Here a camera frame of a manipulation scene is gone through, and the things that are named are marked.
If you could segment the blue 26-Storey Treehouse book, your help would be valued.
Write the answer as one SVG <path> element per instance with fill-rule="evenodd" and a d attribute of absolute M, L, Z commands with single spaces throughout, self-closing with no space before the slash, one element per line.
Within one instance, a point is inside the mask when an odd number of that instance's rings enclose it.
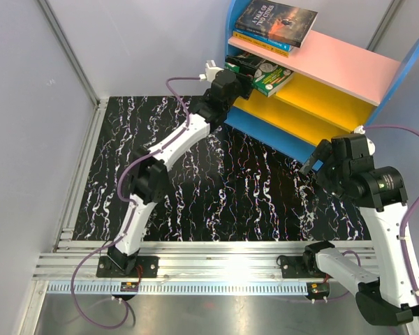
<path fill-rule="evenodd" d="M 254 41 L 256 41 L 258 43 L 259 42 L 265 43 L 267 45 L 279 48 L 280 50 L 283 50 L 285 52 L 290 52 L 293 49 L 292 45 L 282 43 L 282 42 L 279 42 L 279 41 L 275 41 L 275 40 L 272 40 L 270 38 L 259 36 L 259 35 L 256 35 L 254 33 L 251 33 L 251 32 L 248 32 L 248 31 L 242 31 L 242 30 L 239 30 L 239 29 L 233 29 L 233 36 L 237 37 L 237 38 L 245 39 L 245 40 L 247 40 L 251 43 L 254 42 Z"/>

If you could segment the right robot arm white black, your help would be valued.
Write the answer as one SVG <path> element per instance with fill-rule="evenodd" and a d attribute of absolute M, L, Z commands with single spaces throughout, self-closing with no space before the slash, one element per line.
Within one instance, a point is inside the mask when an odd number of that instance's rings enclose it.
<path fill-rule="evenodd" d="M 321 140 L 300 173 L 320 161 L 316 183 L 339 199 L 354 201 L 372 238 L 378 274 L 350 261 L 328 241 L 306 246 L 302 268 L 310 277 L 336 279 L 355 297 L 369 324 L 399 326 L 419 317 L 419 266 L 409 239 L 404 180 L 393 167 L 376 168 L 374 152 L 364 134 Z"/>

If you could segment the green coin guide book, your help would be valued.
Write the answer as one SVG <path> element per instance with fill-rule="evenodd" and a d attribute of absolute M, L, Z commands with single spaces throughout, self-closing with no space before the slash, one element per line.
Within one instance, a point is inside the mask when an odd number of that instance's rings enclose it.
<path fill-rule="evenodd" d="M 291 81 L 293 76 L 292 70 L 271 61 L 262 60 L 254 75 L 253 88 L 269 98 Z"/>

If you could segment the A Tale of Two Cities book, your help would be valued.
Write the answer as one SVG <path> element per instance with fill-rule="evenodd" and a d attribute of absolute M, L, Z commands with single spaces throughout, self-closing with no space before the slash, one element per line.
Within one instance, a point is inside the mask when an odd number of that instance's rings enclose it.
<path fill-rule="evenodd" d="M 318 12 L 273 1 L 250 1 L 235 21 L 235 28 L 300 48 Z"/>

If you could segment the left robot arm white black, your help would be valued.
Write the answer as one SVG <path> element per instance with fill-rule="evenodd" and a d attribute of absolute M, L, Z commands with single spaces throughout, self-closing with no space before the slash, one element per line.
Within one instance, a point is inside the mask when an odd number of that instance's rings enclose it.
<path fill-rule="evenodd" d="M 135 160 L 122 172 L 117 195 L 128 209 L 107 252 L 112 269 L 121 277 L 135 272 L 142 234 L 151 212 L 166 194 L 172 166 L 220 127 L 238 98 L 248 99 L 253 91 L 257 65 L 246 57 L 227 56 L 225 62 L 225 68 L 214 61 L 205 64 L 205 72 L 197 79 L 209 82 L 210 87 L 193 108 L 184 109 L 185 121 L 164 140 L 135 151 Z"/>

